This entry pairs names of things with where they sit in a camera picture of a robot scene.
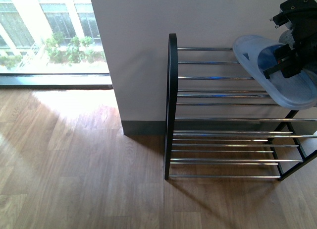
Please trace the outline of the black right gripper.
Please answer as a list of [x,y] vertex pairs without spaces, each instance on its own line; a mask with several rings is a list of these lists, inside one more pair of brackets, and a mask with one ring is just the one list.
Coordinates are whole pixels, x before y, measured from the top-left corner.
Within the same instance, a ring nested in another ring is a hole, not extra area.
[[286,25],[295,40],[294,49],[286,44],[273,52],[277,65],[263,71],[266,79],[278,71],[284,78],[299,74],[304,67],[317,60],[317,2],[315,0],[287,0],[280,5],[280,13],[270,19],[279,28]]

